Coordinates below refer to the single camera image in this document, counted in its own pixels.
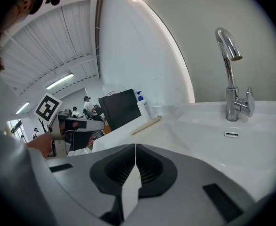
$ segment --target white sink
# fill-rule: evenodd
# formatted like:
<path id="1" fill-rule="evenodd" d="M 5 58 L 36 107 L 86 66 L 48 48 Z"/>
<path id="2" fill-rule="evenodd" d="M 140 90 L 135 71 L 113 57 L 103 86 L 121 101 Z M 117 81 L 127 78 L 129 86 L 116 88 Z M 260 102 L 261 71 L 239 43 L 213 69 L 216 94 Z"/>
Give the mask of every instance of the white sink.
<path id="1" fill-rule="evenodd" d="M 199 158 L 243 187 L 255 201 L 276 190 L 276 102 L 256 102 L 253 117 L 226 120 L 226 103 L 195 103 L 129 136 L 141 118 L 95 141 L 93 152 L 144 143 Z M 239 138 L 226 137 L 226 131 Z"/>

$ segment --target black rubber pad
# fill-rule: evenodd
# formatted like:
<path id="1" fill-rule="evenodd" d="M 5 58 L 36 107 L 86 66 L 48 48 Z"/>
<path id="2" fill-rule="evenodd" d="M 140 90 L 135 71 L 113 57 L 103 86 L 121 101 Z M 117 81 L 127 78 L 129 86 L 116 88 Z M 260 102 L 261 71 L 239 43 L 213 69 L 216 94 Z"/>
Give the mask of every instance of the black rubber pad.
<path id="1" fill-rule="evenodd" d="M 227 223 L 243 214 L 240 208 L 216 184 L 203 186 L 203 189 Z"/>
<path id="2" fill-rule="evenodd" d="M 58 171 L 63 171 L 69 168 L 72 168 L 73 166 L 69 163 L 63 164 L 63 165 L 59 165 L 59 166 L 55 166 L 55 167 L 51 167 L 50 171 L 51 172 L 58 172 Z"/>
<path id="3" fill-rule="evenodd" d="M 137 144 L 136 164 L 141 175 L 139 198 L 164 194 L 177 178 L 177 168 L 168 158 Z"/>

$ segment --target faucet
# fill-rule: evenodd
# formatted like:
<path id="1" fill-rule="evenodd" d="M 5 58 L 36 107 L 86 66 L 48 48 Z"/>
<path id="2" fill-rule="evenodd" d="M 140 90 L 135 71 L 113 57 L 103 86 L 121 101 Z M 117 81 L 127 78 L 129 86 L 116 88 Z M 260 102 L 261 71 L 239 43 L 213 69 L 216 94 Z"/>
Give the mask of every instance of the faucet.
<path id="1" fill-rule="evenodd" d="M 233 68 L 231 61 L 242 59 L 241 52 L 238 48 L 233 36 L 224 28 L 215 30 L 216 40 L 221 50 L 221 54 L 226 66 L 228 87 L 227 92 L 227 115 L 228 121 L 237 121 L 238 113 L 241 112 L 248 117 L 254 114 L 255 100 L 252 95 L 252 88 L 248 87 L 246 91 L 246 99 L 239 98 L 238 87 L 235 86 Z"/>

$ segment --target white ceiling beam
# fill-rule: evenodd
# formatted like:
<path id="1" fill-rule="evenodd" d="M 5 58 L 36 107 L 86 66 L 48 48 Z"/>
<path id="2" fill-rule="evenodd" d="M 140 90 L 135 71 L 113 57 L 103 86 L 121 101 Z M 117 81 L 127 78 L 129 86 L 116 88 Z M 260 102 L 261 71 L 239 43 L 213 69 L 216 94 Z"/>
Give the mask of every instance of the white ceiling beam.
<path id="1" fill-rule="evenodd" d="M 29 51 L 25 50 L 25 49 L 23 48 L 23 46 L 20 45 L 17 41 L 15 41 L 15 39 L 14 39 L 13 37 L 11 37 L 6 31 L 5 31 L 4 33 L 5 33 L 5 35 L 6 35 L 7 37 L 9 37 L 10 40 L 13 41 L 13 43 L 16 44 L 22 51 L 24 51 L 25 53 L 27 53 L 28 55 L 30 55 L 32 58 L 34 58 L 34 59 L 36 59 L 36 60 L 38 60 L 38 61 L 40 62 L 40 60 L 39 60 L 38 58 L 36 58 L 36 57 L 35 57 L 33 54 L 31 54 Z M 42 62 L 40 62 L 40 64 L 43 65 L 50 73 L 56 75 L 53 71 L 51 71 L 51 70 L 50 70 L 47 66 L 45 66 Z"/>
<path id="2" fill-rule="evenodd" d="M 1 75 L 1 77 L 7 78 L 7 79 L 9 79 L 11 81 L 14 81 L 15 83 L 17 83 L 19 85 L 22 85 L 24 87 L 28 87 L 30 85 L 29 81 L 24 81 L 21 78 L 17 78 L 15 76 L 11 75 L 11 74 L 7 74 L 5 72 L 2 72 L 0 75 Z"/>
<path id="3" fill-rule="evenodd" d="M 23 21 L 15 24 L 12 26 L 9 30 L 7 30 L 7 33 L 10 36 L 14 36 L 18 31 L 20 31 L 24 26 L 26 26 L 28 23 L 33 21 L 34 19 L 38 18 L 39 16 L 45 14 L 46 12 L 49 12 L 55 8 L 59 8 L 60 6 L 64 6 L 70 3 L 79 2 L 79 1 L 85 1 L 85 0 L 60 0 L 60 3 L 56 6 L 53 6 L 51 3 L 45 4 L 46 0 L 43 1 L 43 5 L 41 8 L 33 15 L 28 15 Z M 4 47 L 5 44 L 9 41 L 9 38 L 2 36 L 0 40 L 0 47 Z"/>
<path id="4" fill-rule="evenodd" d="M 9 59 L 15 61 L 16 65 L 18 65 L 19 67 L 21 67 L 21 69 L 29 70 L 33 74 L 40 74 L 40 72 L 37 72 L 37 71 L 33 70 L 32 68 L 30 68 L 30 67 L 22 64 L 20 61 L 16 60 L 15 58 L 13 58 L 11 55 L 5 53 L 4 51 L 1 51 L 1 53 L 4 54 L 5 56 L 7 56 Z"/>
<path id="5" fill-rule="evenodd" d="M 14 80 L 11 80 L 9 78 L 5 78 L 5 82 L 11 87 L 11 88 L 17 88 L 19 90 L 25 90 L 28 86 L 24 86 L 21 84 L 16 83 Z"/>
<path id="6" fill-rule="evenodd" d="M 68 95 L 70 95 L 70 94 L 72 94 L 72 93 L 74 93 L 74 92 L 76 92 L 76 91 L 78 91 L 80 89 L 83 89 L 87 85 L 88 81 L 91 82 L 93 80 L 98 80 L 98 79 L 96 79 L 96 78 L 90 78 L 90 79 L 87 79 L 87 80 L 83 80 L 83 81 L 81 81 L 79 83 L 76 83 L 73 86 L 65 88 L 62 91 L 59 91 L 58 93 L 54 94 L 54 96 L 56 98 L 58 98 L 58 99 L 62 99 L 62 98 L 66 97 L 66 96 L 68 96 Z"/>
<path id="7" fill-rule="evenodd" d="M 90 7 L 90 32 L 91 32 L 91 44 L 92 44 L 92 53 L 95 58 L 94 66 L 97 78 L 99 78 L 99 71 L 98 71 L 98 64 L 96 58 L 96 43 L 95 43 L 95 19 L 96 19 L 96 6 L 97 0 L 91 0 L 91 7 Z"/>
<path id="8" fill-rule="evenodd" d="M 72 67 L 79 65 L 81 63 L 85 63 L 85 62 L 89 62 L 94 60 L 94 57 L 92 55 L 87 55 L 87 56 L 83 56 L 81 58 L 78 58 L 76 60 L 72 60 L 68 63 L 65 63 L 64 65 L 58 67 L 55 69 L 55 73 L 57 74 L 57 76 L 54 76 L 51 73 L 46 74 L 45 76 L 43 76 L 41 79 L 39 79 L 37 82 L 35 82 L 33 85 L 31 85 L 21 96 L 20 99 L 21 100 L 29 100 L 30 96 L 34 95 L 34 91 L 39 90 L 41 86 L 46 86 L 48 85 L 47 83 L 50 80 L 54 80 L 56 79 L 59 75 L 61 75 L 63 72 L 68 71 L 69 69 L 71 69 Z"/>
<path id="9" fill-rule="evenodd" d="M 25 27 L 25 32 L 26 34 L 28 34 L 29 36 L 31 36 L 31 38 L 35 41 L 35 43 L 41 48 L 41 50 L 47 55 L 47 57 L 53 61 L 53 63 L 56 65 L 57 62 L 44 50 L 44 48 L 39 44 L 39 42 L 36 40 L 36 38 L 32 35 L 32 33 L 29 31 L 29 29 L 27 27 Z"/>

